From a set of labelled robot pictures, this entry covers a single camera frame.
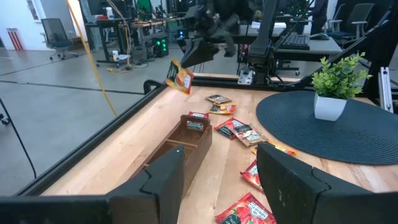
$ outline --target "wooden box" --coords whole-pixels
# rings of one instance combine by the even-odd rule
[[[203,124],[203,130],[187,128],[188,122]],[[154,150],[147,164],[151,164],[160,156],[174,148],[175,146],[184,146],[185,149],[185,181],[183,196],[187,193],[189,186],[195,177],[200,164],[206,156],[212,140],[212,130],[210,120],[197,118],[194,116],[182,115],[180,122],[169,132],[166,138]]]

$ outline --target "black round placemat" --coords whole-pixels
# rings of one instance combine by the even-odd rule
[[[315,93],[292,91],[257,105],[259,122],[277,139],[337,161],[367,165],[398,164],[398,116],[349,100],[335,122],[315,119]]]

